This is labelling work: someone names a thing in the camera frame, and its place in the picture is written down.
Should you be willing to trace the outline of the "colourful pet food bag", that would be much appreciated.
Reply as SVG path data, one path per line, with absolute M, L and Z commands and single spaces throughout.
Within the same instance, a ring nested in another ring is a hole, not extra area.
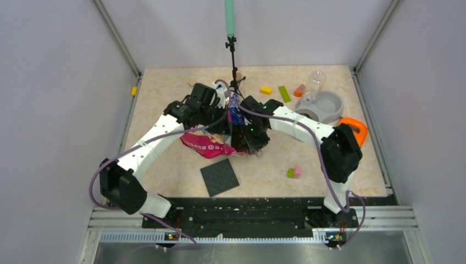
M 241 131 L 244 124 L 243 116 L 238 114 L 236 94 L 233 94 L 233 105 L 220 123 L 208 129 L 189 132 L 180 140 L 184 146 L 207 159 L 247 156 L 248 147 Z

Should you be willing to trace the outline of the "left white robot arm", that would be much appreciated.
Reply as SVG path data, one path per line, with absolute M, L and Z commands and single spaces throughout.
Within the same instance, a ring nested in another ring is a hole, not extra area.
M 172 204 L 161 195 L 149 194 L 141 182 L 151 165 L 174 141 L 183 135 L 219 129 L 228 120 L 231 89 L 223 80 L 210 87 L 194 84 L 182 101 L 167 105 L 150 130 L 132 148 L 114 158 L 106 158 L 95 173 L 99 190 L 112 206 L 129 215 L 151 214 L 162 227 L 176 221 Z

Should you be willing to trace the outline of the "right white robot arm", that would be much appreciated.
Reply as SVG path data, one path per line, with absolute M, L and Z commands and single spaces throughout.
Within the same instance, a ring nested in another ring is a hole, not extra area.
M 327 185 L 322 219 L 330 227 L 338 226 L 349 211 L 350 183 L 363 157 L 350 126 L 314 121 L 274 99 L 260 103 L 248 96 L 239 103 L 230 100 L 229 106 L 242 117 L 240 128 L 249 153 L 268 144 L 268 130 L 283 132 L 316 149 Z

